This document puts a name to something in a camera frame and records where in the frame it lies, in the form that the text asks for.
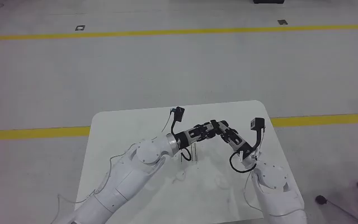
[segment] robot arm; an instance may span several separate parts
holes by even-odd
[[[127,201],[131,200],[162,167],[163,155],[173,157],[179,150],[194,142],[210,139],[216,135],[228,143],[234,153],[230,157],[232,168],[240,173],[251,172],[251,178],[265,220],[270,224],[305,224],[304,204],[291,187],[289,178],[280,166],[268,165],[259,161],[257,147],[261,143],[261,129],[265,126],[263,118],[251,122],[251,129],[257,132],[256,144],[251,147],[226,121],[196,125],[195,127],[173,133],[175,121],[181,121],[183,108],[175,112],[172,133],[166,136],[139,142],[116,162],[105,176],[100,191],[94,192],[76,211],[62,218],[58,224],[104,224]],[[231,159],[239,155],[239,160],[247,170],[239,171],[233,167]],[[274,190],[267,193],[264,188]]]
[[[178,152],[172,134],[132,145],[116,162],[94,192],[76,211],[59,220],[58,224],[101,224],[127,201],[131,200],[162,167],[163,155]]]
[[[187,147],[196,141],[213,138],[216,134],[228,143],[233,149],[230,156],[231,167],[239,173],[251,171],[253,186],[260,203],[260,210],[265,220],[270,224],[305,224],[307,217],[304,212],[304,203],[296,190],[292,188],[288,173],[278,165],[260,161],[261,154],[257,147],[261,143],[261,132],[265,131],[265,120],[255,118],[251,121],[251,130],[256,131],[256,143],[250,146],[235,129],[229,127],[226,121],[196,125],[194,128],[175,135],[180,148]],[[232,158],[238,154],[240,162],[246,170],[237,170],[232,164]]]

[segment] yellow stripe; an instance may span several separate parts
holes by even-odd
[[[358,114],[341,114],[325,116],[296,116],[289,118],[271,118],[274,127],[296,127],[329,124],[358,123]]]
[[[298,127],[330,124],[358,123],[358,114],[296,116],[289,118],[271,118],[274,127]],[[29,138],[60,138],[88,136],[90,127],[68,128],[39,128],[22,130],[0,130],[0,139],[29,139]]]
[[[0,40],[107,38],[107,37],[114,37],[114,36],[222,34],[222,33],[235,33],[235,32],[285,32],[285,31],[357,30],[357,29],[358,29],[358,25],[238,27],[238,28],[194,29],[194,30],[143,30],[143,31],[123,31],[123,32],[81,32],[75,34],[3,35],[0,36]]]
[[[88,136],[90,127],[0,130],[0,139],[60,138]]]

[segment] black square marker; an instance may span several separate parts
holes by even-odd
[[[79,25],[76,26],[76,29],[74,29],[75,31],[83,31],[84,30],[85,25]]]
[[[286,20],[278,20],[280,25],[288,25]]]

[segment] table top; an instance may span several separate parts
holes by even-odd
[[[289,164],[264,105],[259,101],[225,102],[218,104],[182,106],[185,113],[174,132],[204,124],[210,120],[226,120],[251,146],[256,132],[250,130],[255,117],[265,119],[266,131],[260,160],[281,165],[291,176],[299,193]],[[171,117],[167,108],[108,111],[92,119],[84,158],[77,200],[99,186],[109,169],[109,158],[123,153],[132,143],[170,132]],[[107,223],[219,223],[262,218],[262,213],[250,208],[243,199],[248,174],[230,168],[232,148],[219,136],[197,142],[197,161],[185,161],[181,155],[168,157],[163,167],[150,179],[136,197],[121,207]],[[243,169],[239,161],[234,164]],[[251,204],[259,207],[249,180],[246,195]]]

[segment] gray floor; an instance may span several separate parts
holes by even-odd
[[[0,34],[358,24],[354,0],[7,0]],[[356,30],[0,41],[0,129],[90,125],[99,111],[260,100],[271,117],[358,113]],[[309,223],[358,214],[357,124],[277,128]],[[87,138],[0,141],[0,223],[75,199]],[[73,205],[62,203],[62,213]],[[250,223],[262,223],[262,220]]]

